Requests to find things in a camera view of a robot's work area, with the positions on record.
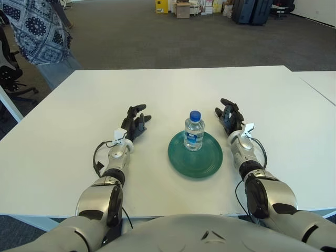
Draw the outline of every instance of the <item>gray floor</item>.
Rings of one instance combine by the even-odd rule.
[[[221,14],[177,19],[156,14],[153,0],[86,0],[66,10],[75,27],[72,52],[84,69],[200,68],[285,65],[292,71],[336,70],[335,29],[289,15],[265,26],[236,25]],[[5,27],[16,50],[11,28]],[[20,55],[22,83],[50,90]],[[23,115],[30,104],[15,102]],[[0,139],[15,124],[7,113]],[[0,216],[0,250],[29,242],[43,232]]]

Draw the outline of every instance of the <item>teal plate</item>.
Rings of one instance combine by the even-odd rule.
[[[203,145],[198,151],[189,151],[184,146],[184,131],[176,134],[169,143],[169,160],[181,174],[200,178],[213,175],[220,168],[223,152],[219,143],[204,132]]]

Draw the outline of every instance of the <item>robotic finger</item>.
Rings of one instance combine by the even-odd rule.
[[[150,115],[144,116],[143,114],[140,114],[140,116],[134,120],[137,116],[136,114],[145,108],[146,104],[129,107],[127,117],[121,124],[121,128],[127,131],[125,138],[131,140],[132,142],[146,130],[145,122],[148,122],[152,118]]]
[[[222,111],[219,108],[215,108],[215,112],[219,117],[226,134],[229,136],[234,131],[242,130],[244,117],[239,112],[237,104],[224,98],[221,98],[220,102],[225,106],[225,109]]]

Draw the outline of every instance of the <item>blue patterned cloth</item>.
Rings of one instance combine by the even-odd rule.
[[[50,5],[57,0],[0,0],[21,54],[32,64],[56,64],[70,53],[71,35]]]

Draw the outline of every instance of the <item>plastic bottle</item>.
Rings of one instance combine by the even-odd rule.
[[[202,147],[205,126],[201,113],[191,111],[184,125],[184,146],[190,151],[198,151]]]

